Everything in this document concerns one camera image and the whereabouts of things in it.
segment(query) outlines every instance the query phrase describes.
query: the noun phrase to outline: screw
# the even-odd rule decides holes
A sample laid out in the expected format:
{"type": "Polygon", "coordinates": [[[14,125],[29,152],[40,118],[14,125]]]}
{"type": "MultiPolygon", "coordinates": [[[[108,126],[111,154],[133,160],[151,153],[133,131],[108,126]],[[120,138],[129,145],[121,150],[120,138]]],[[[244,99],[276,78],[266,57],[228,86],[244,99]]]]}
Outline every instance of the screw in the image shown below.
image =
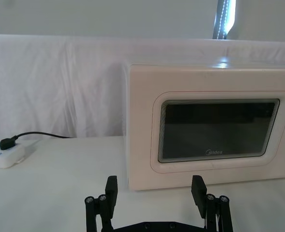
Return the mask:
{"type": "Polygon", "coordinates": [[[221,201],[222,202],[228,202],[228,199],[227,199],[227,197],[221,197],[221,201]]]}
{"type": "Polygon", "coordinates": [[[101,196],[99,199],[100,199],[101,201],[104,201],[104,200],[106,199],[106,197],[105,197],[105,196],[101,196]]]}
{"type": "Polygon", "coordinates": [[[214,197],[212,195],[207,195],[207,198],[211,201],[214,200],[214,197]]]}
{"type": "Polygon", "coordinates": [[[148,223],[148,222],[144,223],[144,228],[145,229],[150,229],[150,227],[151,227],[150,223],[148,223]]]}
{"type": "Polygon", "coordinates": [[[92,197],[89,197],[85,200],[86,203],[91,203],[93,201],[93,198],[92,197]]]}
{"type": "Polygon", "coordinates": [[[174,229],[176,227],[176,224],[173,222],[169,223],[169,228],[174,229]]]}

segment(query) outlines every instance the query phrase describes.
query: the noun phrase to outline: microwave oven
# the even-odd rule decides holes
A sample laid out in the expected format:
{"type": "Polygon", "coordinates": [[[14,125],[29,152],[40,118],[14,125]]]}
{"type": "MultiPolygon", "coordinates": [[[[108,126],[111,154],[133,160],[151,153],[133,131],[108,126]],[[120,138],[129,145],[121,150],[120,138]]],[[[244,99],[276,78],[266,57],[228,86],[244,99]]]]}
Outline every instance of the microwave oven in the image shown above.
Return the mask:
{"type": "Polygon", "coordinates": [[[132,190],[285,178],[285,67],[131,65],[132,190]]]}

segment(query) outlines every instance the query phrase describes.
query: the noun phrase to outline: black cable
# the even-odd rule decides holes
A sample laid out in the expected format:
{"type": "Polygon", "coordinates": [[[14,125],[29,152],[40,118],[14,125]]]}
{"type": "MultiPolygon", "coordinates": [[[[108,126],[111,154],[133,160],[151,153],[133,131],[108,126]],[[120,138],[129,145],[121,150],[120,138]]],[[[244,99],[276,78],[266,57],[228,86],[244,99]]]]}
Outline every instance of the black cable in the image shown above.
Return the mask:
{"type": "Polygon", "coordinates": [[[70,139],[71,138],[71,137],[65,137],[65,136],[60,136],[60,135],[50,134],[50,133],[45,133],[45,132],[31,131],[31,132],[26,132],[26,133],[21,133],[21,134],[15,135],[12,138],[2,139],[0,141],[0,149],[1,150],[7,150],[7,149],[9,149],[11,147],[14,147],[15,146],[15,141],[19,137],[27,135],[27,134],[43,134],[43,135],[49,135],[49,136],[57,137],[57,138],[61,138],[61,139],[70,139]]]}
{"type": "Polygon", "coordinates": [[[65,137],[65,136],[60,136],[60,135],[50,134],[50,133],[45,133],[45,132],[31,131],[31,132],[26,132],[26,133],[15,135],[12,137],[12,139],[18,139],[19,137],[28,135],[28,134],[43,134],[43,135],[49,135],[49,136],[60,138],[60,139],[70,139],[71,138],[71,137],[65,137]]]}

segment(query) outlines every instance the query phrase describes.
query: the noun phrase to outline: white power strip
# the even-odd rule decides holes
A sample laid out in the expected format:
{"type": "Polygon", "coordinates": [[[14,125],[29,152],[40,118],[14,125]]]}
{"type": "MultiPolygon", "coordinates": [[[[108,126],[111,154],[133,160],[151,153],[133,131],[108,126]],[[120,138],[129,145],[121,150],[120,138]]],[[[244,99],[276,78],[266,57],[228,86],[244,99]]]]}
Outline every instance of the white power strip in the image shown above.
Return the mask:
{"type": "Polygon", "coordinates": [[[16,144],[7,150],[0,149],[0,168],[9,168],[18,163],[25,155],[25,147],[22,144],[16,144]]]}

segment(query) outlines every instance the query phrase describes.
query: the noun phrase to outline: white tablecloth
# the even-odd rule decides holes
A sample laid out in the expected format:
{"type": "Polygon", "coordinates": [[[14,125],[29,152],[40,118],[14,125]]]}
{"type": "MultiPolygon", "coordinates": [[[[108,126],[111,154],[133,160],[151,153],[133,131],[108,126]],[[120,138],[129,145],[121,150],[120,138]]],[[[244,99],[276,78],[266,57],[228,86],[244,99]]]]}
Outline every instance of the white tablecloth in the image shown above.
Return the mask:
{"type": "MultiPolygon", "coordinates": [[[[114,228],[142,221],[203,226],[190,188],[129,191],[122,137],[43,140],[29,157],[0,169],[0,232],[85,231],[87,196],[118,176],[114,228]]],[[[285,232],[285,179],[207,186],[230,198],[234,232],[285,232]]]]}

